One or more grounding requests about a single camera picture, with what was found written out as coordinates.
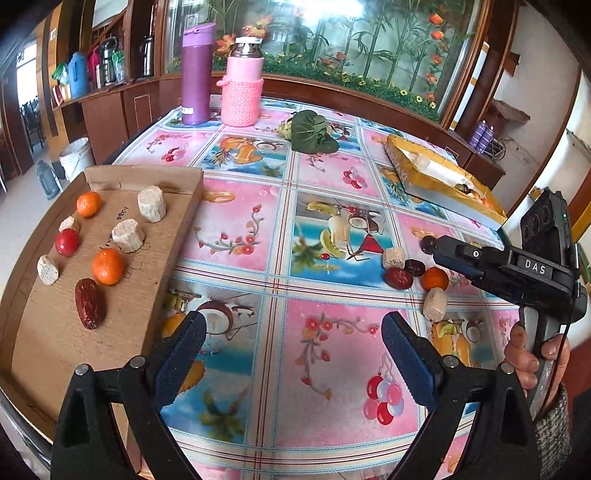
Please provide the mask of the right hand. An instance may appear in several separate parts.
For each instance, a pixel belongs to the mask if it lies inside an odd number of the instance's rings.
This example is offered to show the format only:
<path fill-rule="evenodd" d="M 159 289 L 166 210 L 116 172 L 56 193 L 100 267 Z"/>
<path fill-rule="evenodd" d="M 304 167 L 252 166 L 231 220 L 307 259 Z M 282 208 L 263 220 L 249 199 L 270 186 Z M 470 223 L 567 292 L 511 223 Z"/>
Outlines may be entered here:
<path fill-rule="evenodd" d="M 515 323 L 511 329 L 509 342 L 504 349 L 507 362 L 513 365 L 522 388 L 530 392 L 536 385 L 536 373 L 540 368 L 540 359 L 530 352 L 527 346 L 526 330 Z M 558 334 L 547 341 L 541 348 L 541 355 L 548 361 L 553 361 L 556 376 L 549 387 L 548 402 L 551 403 L 556 396 L 562 378 L 570 359 L 570 343 L 562 334 Z"/>

